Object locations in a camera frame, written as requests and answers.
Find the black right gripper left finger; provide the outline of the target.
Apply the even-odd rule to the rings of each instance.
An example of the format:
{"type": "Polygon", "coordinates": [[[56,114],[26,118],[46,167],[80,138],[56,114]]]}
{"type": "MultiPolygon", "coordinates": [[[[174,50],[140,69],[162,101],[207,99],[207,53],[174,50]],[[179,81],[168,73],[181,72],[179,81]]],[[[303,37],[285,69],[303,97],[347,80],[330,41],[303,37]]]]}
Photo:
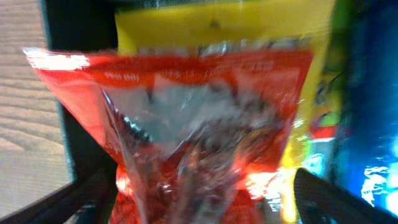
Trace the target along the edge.
{"type": "Polygon", "coordinates": [[[107,223],[116,200],[116,182],[104,170],[67,184],[3,218],[7,223],[107,223]]]}

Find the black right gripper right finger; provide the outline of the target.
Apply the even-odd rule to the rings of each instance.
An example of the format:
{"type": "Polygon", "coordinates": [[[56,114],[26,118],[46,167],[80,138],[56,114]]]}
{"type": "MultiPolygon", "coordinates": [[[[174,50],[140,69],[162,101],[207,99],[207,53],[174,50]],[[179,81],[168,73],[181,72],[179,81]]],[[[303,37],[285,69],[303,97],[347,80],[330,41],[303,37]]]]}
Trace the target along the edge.
{"type": "Polygon", "coordinates": [[[304,168],[295,173],[294,197],[302,223],[397,224],[391,212],[372,207],[304,168]]]}

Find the blue Oreo cookie pack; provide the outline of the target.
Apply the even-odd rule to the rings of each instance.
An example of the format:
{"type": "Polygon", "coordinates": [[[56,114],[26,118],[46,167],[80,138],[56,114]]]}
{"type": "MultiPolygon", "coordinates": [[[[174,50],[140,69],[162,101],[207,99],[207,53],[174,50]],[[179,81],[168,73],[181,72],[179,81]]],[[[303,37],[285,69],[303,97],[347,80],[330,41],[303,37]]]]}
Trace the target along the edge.
{"type": "Polygon", "coordinates": [[[397,0],[355,1],[338,184],[397,215],[397,0]]]}

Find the red Hacks candy bag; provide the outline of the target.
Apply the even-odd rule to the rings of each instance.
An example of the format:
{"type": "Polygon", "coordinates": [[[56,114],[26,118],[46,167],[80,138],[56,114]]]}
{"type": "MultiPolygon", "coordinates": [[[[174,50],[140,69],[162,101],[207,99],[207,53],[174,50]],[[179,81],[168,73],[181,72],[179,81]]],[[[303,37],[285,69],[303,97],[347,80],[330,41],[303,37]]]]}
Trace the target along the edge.
{"type": "MultiPolygon", "coordinates": [[[[55,70],[50,51],[26,48],[35,70],[55,70]]],[[[159,71],[94,69],[124,164],[113,221],[259,223],[246,185],[279,167],[313,55],[253,50],[165,57],[159,71]]]]}

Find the dark green box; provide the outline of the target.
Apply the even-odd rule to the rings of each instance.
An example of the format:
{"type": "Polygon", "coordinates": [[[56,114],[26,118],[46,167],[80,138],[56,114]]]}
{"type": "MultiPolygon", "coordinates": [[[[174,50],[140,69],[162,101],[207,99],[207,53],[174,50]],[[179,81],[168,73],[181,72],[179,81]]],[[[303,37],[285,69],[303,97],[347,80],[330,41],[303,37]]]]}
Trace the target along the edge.
{"type": "Polygon", "coordinates": [[[87,56],[94,69],[139,66],[143,71],[159,71],[166,66],[165,57],[154,55],[117,55],[120,34],[116,19],[128,10],[141,10],[143,1],[41,1],[45,35],[51,64],[55,70],[37,70],[59,101],[65,152],[70,177],[83,180],[102,169],[106,180],[116,181],[116,168],[123,165],[121,148],[111,120],[107,101],[82,66],[71,70],[62,65],[74,56],[87,56]]]}

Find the yellow candy bag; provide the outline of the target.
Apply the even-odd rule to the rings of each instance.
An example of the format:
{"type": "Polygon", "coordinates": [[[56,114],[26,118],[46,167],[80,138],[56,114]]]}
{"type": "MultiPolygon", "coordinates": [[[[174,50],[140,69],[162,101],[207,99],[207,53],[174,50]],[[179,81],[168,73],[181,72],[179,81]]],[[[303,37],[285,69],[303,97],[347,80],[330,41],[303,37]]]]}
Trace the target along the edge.
{"type": "Polygon", "coordinates": [[[202,1],[116,16],[122,55],[186,57],[262,49],[312,53],[278,169],[252,174],[246,181],[262,221],[297,219],[292,177],[306,151],[310,102],[325,61],[333,6],[333,1],[202,1]]]}

